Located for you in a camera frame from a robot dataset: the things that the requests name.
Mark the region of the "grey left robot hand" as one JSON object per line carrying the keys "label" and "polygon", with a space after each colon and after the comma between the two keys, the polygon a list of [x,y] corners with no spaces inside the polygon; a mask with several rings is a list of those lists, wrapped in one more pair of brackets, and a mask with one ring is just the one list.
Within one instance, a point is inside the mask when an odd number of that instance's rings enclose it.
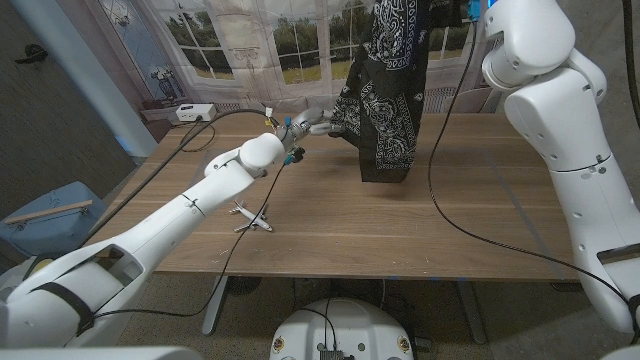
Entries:
{"label": "grey left robot hand", "polygon": [[309,108],[288,125],[276,127],[275,135],[282,142],[286,152],[292,151],[306,136],[338,135],[346,130],[344,125],[331,121],[333,112],[321,108]]}

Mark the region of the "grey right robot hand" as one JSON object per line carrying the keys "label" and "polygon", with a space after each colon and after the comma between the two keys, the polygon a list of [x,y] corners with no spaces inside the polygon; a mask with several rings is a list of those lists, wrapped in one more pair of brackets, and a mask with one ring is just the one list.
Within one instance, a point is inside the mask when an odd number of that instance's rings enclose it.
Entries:
{"label": "grey right robot hand", "polygon": [[432,0],[429,7],[432,28],[461,27],[468,15],[464,0]]}

